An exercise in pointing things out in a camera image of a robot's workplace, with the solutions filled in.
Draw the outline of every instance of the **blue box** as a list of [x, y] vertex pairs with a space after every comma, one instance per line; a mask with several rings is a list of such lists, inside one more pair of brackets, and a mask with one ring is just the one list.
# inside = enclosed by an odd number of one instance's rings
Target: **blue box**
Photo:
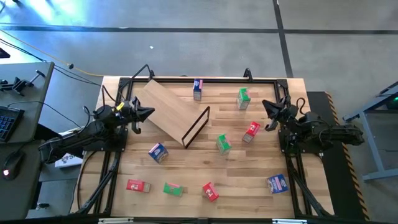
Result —
[[157, 143], [149, 152], [148, 154], [154, 158], [154, 160], [157, 163], [161, 163], [164, 158], [166, 158], [166, 156], [169, 154], [169, 152], [167, 152], [166, 148], [161, 145], [161, 143]]
[[272, 194], [285, 192], [288, 190], [283, 174], [275, 175], [267, 179], [268, 187]]
[[196, 78], [193, 82], [193, 99], [201, 100], [201, 88], [203, 86], [203, 80]]

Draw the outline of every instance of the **keyboard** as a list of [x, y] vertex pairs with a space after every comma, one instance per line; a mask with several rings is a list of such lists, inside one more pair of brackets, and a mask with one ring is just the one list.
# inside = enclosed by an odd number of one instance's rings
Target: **keyboard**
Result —
[[0, 142], [8, 142], [24, 112], [24, 110], [0, 106]]

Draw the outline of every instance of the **computer mouse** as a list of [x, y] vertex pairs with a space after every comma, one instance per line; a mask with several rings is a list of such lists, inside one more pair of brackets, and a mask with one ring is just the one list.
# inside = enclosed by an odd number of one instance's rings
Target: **computer mouse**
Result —
[[14, 180], [19, 174], [24, 157], [25, 153], [21, 150], [10, 153], [2, 166], [2, 177], [6, 180]]

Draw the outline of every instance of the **red box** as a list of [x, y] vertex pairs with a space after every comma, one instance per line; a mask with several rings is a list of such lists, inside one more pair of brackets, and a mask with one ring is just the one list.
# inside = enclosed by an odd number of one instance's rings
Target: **red box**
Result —
[[126, 189], [148, 193], [150, 189], [150, 184], [145, 183], [141, 180], [128, 180]]
[[213, 184], [211, 182], [207, 183], [206, 185], [203, 186], [203, 190], [205, 191], [205, 194], [209, 198], [209, 200], [212, 202], [218, 198], [218, 193], [216, 189], [213, 187]]
[[255, 137], [255, 135], [257, 134], [258, 130], [260, 129], [260, 124], [256, 123], [256, 122], [252, 122], [250, 124], [249, 129], [246, 131], [246, 134], [244, 134], [243, 136], [243, 141], [249, 143], [253, 140], [253, 138]]

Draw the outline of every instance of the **product box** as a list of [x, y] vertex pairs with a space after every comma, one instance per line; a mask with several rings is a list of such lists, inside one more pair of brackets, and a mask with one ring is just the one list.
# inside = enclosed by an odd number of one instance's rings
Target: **product box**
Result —
[[249, 129], [246, 131], [246, 134], [244, 134], [242, 140], [247, 143], [251, 142], [253, 140], [253, 138], [255, 137], [255, 135], [257, 134], [259, 129], [260, 129], [260, 124], [253, 121], [250, 124]]
[[267, 179], [267, 181], [268, 181], [268, 187], [272, 194], [281, 193], [288, 190], [286, 180], [283, 174], [270, 177]]
[[209, 200], [212, 202], [218, 198], [218, 193], [216, 189], [214, 188], [213, 184], [211, 182], [207, 183], [206, 185], [203, 186], [203, 190], [205, 191], [205, 194], [209, 198]]
[[249, 95], [249, 90], [247, 88], [240, 89], [238, 93], [238, 99], [236, 100], [238, 102], [239, 110], [246, 110], [246, 108], [249, 106], [250, 100], [251, 98]]
[[128, 180], [126, 189], [148, 193], [150, 190], [150, 184], [141, 180]]
[[157, 143], [149, 152], [148, 154], [154, 158], [157, 163], [161, 163], [164, 158], [169, 154], [166, 148], [161, 145], [161, 143]]
[[181, 197], [183, 191], [183, 187], [177, 184], [170, 184], [170, 183], [165, 183], [163, 192], [174, 195], [174, 196], [179, 196]]
[[217, 138], [217, 147], [220, 150], [221, 155], [226, 154], [231, 150], [232, 144], [227, 138], [226, 134], [222, 134]]
[[203, 80], [196, 78], [193, 82], [193, 99], [201, 100], [201, 88], [203, 86]]

